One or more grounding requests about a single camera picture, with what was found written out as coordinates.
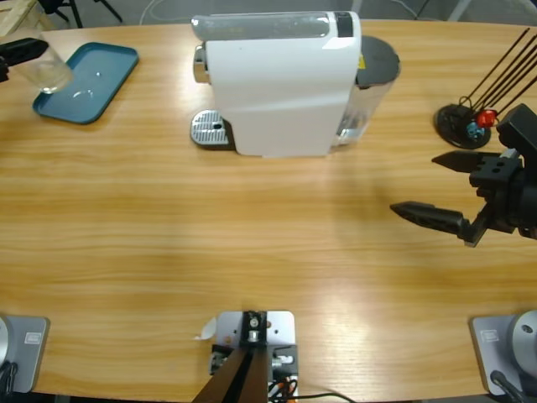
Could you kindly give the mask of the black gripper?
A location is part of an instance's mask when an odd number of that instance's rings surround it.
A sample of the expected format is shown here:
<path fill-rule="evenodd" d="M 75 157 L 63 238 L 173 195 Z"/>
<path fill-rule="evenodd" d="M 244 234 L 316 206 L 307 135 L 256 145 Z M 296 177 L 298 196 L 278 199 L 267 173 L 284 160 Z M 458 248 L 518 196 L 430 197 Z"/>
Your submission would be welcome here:
<path fill-rule="evenodd" d="M 1 44 L 0 82 L 8 80 L 9 65 L 19 65 L 40 58 L 47 42 L 36 38 L 17 39 Z"/>
<path fill-rule="evenodd" d="M 485 201 L 470 223 L 461 212 L 417 201 L 394 203 L 390 209 L 420 227 L 455 234 L 475 247 L 487 230 L 536 239 L 536 183 L 517 155 L 455 150 L 436 156 L 433 163 L 471 173 L 470 184 Z"/>

